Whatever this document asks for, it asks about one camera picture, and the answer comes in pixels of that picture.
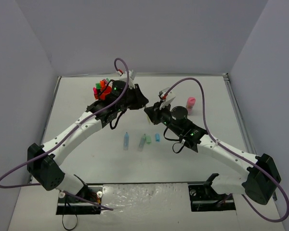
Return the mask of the orange-capped black highlighter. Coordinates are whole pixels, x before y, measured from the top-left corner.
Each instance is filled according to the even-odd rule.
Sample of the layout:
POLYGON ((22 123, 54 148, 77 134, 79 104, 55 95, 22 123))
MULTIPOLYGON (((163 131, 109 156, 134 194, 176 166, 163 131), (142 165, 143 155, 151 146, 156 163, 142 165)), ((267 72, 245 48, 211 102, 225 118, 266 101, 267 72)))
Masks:
POLYGON ((105 86, 103 80, 100 81, 101 87, 103 88, 105 86))

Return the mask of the pink-capped clear bottle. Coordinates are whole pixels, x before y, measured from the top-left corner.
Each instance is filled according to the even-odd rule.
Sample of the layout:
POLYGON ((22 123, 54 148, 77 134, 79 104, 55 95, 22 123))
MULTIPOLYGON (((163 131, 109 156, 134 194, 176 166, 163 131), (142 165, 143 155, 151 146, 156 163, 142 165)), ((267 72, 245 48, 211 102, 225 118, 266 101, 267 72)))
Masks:
POLYGON ((195 97, 189 97, 187 99, 186 109, 187 109, 187 112, 188 112, 189 115, 192 113, 195 103, 196 103, 196 98, 195 97))

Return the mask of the green-capped black highlighter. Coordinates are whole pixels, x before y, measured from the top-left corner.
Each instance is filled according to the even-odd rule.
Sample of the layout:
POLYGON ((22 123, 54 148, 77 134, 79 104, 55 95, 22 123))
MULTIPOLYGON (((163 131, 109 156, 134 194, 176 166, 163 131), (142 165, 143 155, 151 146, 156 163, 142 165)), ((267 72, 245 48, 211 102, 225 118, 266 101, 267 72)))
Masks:
POLYGON ((95 85, 96 85, 96 88, 97 88, 97 89, 100 89, 100 88, 101 88, 101 84, 100 84, 100 83, 96 83, 95 85))

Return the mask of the pink-capped black highlighter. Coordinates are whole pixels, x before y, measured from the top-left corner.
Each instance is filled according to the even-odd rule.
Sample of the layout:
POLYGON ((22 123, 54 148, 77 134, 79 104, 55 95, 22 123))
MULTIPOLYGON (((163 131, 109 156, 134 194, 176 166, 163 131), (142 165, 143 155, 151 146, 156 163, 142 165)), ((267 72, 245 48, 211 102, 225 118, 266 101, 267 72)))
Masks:
POLYGON ((97 88, 93 87, 94 95, 98 94, 97 88))

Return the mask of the light blue highlighter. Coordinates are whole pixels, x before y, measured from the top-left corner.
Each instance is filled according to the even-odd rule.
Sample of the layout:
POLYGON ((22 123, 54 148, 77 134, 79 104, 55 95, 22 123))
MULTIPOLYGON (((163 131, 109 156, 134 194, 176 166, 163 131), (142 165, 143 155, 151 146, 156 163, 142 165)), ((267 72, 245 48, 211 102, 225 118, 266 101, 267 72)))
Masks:
POLYGON ((128 150, 129 148, 129 135, 128 133, 126 132, 125 135, 124 135, 124 140, 123 140, 123 150, 128 150))

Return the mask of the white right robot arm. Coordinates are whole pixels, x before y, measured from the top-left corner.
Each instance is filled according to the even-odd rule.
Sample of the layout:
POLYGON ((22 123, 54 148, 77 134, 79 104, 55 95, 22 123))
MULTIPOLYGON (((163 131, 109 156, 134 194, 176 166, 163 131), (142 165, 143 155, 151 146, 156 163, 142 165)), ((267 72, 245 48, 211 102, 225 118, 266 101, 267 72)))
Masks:
POLYGON ((239 150, 215 137, 207 130, 197 126, 187 118, 187 109, 176 106, 161 108, 157 102, 144 109, 154 125, 163 124, 165 130, 172 131, 177 138, 174 142, 182 144, 196 153, 210 156, 236 171, 237 177, 213 173, 204 186, 205 195, 214 199, 220 194, 243 194, 260 205, 266 205, 281 182, 273 158, 239 150))

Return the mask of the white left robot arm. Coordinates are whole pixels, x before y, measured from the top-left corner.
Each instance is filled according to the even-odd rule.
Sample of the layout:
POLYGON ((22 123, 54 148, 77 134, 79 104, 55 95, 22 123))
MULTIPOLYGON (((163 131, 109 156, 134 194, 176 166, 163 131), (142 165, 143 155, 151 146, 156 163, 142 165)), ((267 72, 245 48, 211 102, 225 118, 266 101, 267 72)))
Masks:
POLYGON ((60 165, 67 156, 92 134, 100 131, 126 110, 139 110, 149 100, 138 84, 127 87, 125 81, 115 80, 104 99, 87 106, 81 117, 54 139, 27 150, 28 172, 47 191, 67 191, 76 201, 87 197, 87 188, 81 180, 63 172, 60 165))

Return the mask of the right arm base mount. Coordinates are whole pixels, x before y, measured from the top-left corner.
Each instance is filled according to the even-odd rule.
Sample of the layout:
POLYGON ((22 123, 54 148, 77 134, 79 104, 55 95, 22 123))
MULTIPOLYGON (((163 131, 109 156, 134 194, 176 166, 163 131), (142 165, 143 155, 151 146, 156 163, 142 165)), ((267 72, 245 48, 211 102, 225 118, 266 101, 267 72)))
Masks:
POLYGON ((212 174, 206 181, 188 183, 190 207, 192 212, 219 212, 236 210, 232 195, 218 194, 212 182, 219 174, 212 174))

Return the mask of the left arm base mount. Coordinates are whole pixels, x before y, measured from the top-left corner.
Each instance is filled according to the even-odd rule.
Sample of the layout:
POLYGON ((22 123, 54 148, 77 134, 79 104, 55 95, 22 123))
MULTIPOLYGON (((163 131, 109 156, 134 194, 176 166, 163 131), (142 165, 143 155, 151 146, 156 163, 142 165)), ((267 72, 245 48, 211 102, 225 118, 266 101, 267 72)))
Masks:
MULTIPOLYGON (((101 204, 103 197, 103 188, 101 185, 88 186, 89 193, 79 195, 86 201, 101 204)), ((92 203, 80 200, 64 192, 59 192, 56 215, 61 216, 61 223, 65 231, 73 231, 79 223, 81 215, 100 215, 102 208, 92 203)))

